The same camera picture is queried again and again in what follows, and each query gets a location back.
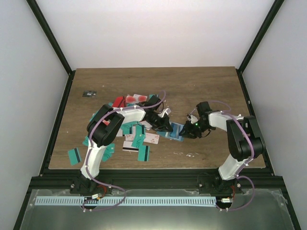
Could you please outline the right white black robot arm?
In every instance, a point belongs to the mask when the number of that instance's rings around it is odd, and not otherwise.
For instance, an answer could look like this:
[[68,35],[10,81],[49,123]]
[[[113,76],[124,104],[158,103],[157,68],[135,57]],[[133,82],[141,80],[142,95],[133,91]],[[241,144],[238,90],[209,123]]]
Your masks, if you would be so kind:
[[197,104],[196,110],[199,117],[189,113],[179,135],[191,139],[201,138],[203,132],[217,128],[227,133],[230,154],[218,168],[219,177],[213,181],[215,191],[224,193],[230,188],[230,180],[238,178],[244,167],[265,152],[263,135],[254,116],[235,116],[228,111],[214,111],[209,102]]

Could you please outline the blue card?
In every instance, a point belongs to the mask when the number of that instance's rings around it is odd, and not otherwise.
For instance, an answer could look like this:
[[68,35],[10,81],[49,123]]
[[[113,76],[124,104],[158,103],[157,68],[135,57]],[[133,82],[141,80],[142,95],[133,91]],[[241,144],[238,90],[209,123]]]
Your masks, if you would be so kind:
[[171,122],[171,126],[173,128],[173,131],[169,134],[169,136],[174,140],[181,141],[182,136],[180,136],[179,133],[180,133],[181,129],[183,128],[183,125]]

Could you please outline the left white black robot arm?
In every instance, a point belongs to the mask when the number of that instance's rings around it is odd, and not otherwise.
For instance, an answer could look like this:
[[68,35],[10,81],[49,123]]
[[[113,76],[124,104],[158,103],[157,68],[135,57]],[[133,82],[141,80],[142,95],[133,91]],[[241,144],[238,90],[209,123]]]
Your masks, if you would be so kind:
[[88,149],[81,176],[81,188],[86,193],[94,193],[98,188],[99,167],[106,147],[113,142],[120,127],[129,122],[146,121],[154,131],[172,132],[168,114],[157,109],[163,101],[153,95],[148,101],[128,107],[103,105],[87,126]]

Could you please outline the blue leather card holder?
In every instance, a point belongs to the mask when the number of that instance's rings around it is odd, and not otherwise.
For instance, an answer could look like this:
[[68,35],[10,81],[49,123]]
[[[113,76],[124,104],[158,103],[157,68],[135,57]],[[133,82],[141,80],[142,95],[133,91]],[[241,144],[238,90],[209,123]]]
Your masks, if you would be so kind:
[[179,133],[182,131],[184,125],[183,124],[179,124],[179,123],[174,123],[174,122],[170,122],[170,125],[173,129],[172,132],[162,132],[162,131],[158,131],[157,134],[165,137],[167,139],[171,139],[171,140],[176,140],[176,141],[180,141],[182,142],[184,140],[184,138],[182,136],[179,135]]

